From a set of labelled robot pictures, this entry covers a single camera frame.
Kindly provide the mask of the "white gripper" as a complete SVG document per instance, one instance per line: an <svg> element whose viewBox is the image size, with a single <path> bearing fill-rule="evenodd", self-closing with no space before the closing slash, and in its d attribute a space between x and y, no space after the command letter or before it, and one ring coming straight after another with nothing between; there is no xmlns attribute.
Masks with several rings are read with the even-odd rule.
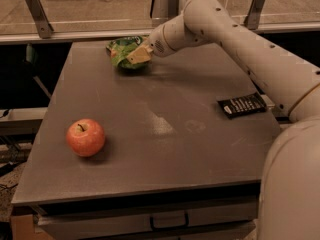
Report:
<svg viewBox="0 0 320 240"><path fill-rule="evenodd" d="M128 54L127 60L131 64L144 63L151 60L152 52L155 56L167 57L184 48L206 43L185 26L183 15L179 15L156 27L148 37L148 45L138 46Z"/></svg>

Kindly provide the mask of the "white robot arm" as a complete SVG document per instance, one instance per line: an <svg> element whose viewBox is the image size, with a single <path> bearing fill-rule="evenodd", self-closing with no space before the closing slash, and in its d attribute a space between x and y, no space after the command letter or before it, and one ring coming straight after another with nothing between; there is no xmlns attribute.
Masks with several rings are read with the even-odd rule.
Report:
<svg viewBox="0 0 320 240"><path fill-rule="evenodd" d="M238 25L217 0L187 0L127 59L149 61L183 48L218 44L289 118L268 151L257 240L320 240L319 68Z"/></svg>

